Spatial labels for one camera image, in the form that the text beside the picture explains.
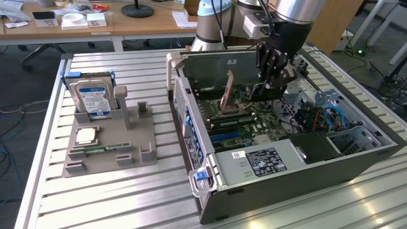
green circuit board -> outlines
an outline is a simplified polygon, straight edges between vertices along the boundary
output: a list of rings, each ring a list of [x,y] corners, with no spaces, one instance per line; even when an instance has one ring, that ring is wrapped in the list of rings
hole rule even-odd
[[[214,129],[232,129],[232,133],[239,133],[239,137],[212,141],[216,152],[274,142],[287,135],[287,131],[280,125],[279,118],[272,113],[271,106],[267,106],[266,102],[250,102],[248,98],[242,96],[239,89],[235,89],[232,99],[234,104],[227,106],[227,113],[222,113],[219,109],[220,99],[198,101],[210,136]],[[210,120],[218,120],[220,118],[223,119],[222,121],[210,122]],[[244,119],[250,120],[250,123],[240,125],[238,120]]]

blue cable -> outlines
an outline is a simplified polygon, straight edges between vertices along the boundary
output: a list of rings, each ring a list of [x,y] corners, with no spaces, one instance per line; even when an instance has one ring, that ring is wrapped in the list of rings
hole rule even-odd
[[[347,127],[346,118],[345,118],[343,112],[342,112],[342,110],[339,109],[339,107],[333,106],[333,105],[327,106],[327,107],[324,108],[324,117],[327,117],[327,115],[328,115],[328,113],[327,113],[327,111],[326,111],[327,109],[334,109],[334,110],[338,111],[338,113],[341,114],[341,117],[342,117],[342,119],[343,119],[345,127]],[[334,125],[333,122],[331,122],[328,119],[326,119],[326,122],[328,123],[328,125]]]
[[[4,150],[0,150],[2,153],[6,154],[6,156],[8,156],[8,159],[10,161],[12,162],[12,166],[14,166],[14,171],[15,171],[15,174],[18,176],[18,188],[15,190],[15,192],[12,193],[12,195],[0,203],[0,207],[3,204],[6,204],[6,202],[15,197],[15,195],[18,195],[19,191],[20,191],[20,188],[22,188],[22,182],[20,182],[20,176],[19,176],[19,171],[18,171],[18,168],[15,166],[15,162],[14,162],[14,157],[4,151]]]
[[[7,142],[8,140],[11,140],[14,137],[16,137],[16,135],[22,132],[23,130],[23,127],[24,127],[24,122],[20,118],[10,118],[10,117],[6,117],[3,115],[0,115],[0,118],[4,118],[4,119],[10,119],[10,120],[18,120],[20,123],[22,123],[22,127],[19,129],[19,131],[7,139],[3,140],[3,142]]]

black rubber stand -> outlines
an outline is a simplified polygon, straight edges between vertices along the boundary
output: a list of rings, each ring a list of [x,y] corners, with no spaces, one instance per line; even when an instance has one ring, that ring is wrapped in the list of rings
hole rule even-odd
[[[136,3],[123,6],[122,13],[132,18],[146,18],[154,14],[154,8],[147,5],[139,5]]]

white cup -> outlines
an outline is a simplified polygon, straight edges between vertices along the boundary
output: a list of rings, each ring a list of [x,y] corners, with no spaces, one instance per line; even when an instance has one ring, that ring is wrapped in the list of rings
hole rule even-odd
[[[63,20],[72,24],[83,24],[84,16],[80,13],[68,13],[63,16]]]

aluminum workbench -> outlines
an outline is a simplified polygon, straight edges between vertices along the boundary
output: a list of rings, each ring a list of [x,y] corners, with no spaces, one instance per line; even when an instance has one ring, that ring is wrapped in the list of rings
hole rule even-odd
[[[58,73],[16,228],[407,228],[406,148],[349,183],[200,225],[166,91],[166,55],[171,51],[179,50],[75,54],[60,61],[59,72],[114,69],[118,85],[127,85],[130,91],[127,105],[147,100],[159,162],[62,178],[75,105]],[[314,52],[312,57],[407,139],[406,122],[323,54]],[[315,70],[310,78],[322,89],[331,88]]]

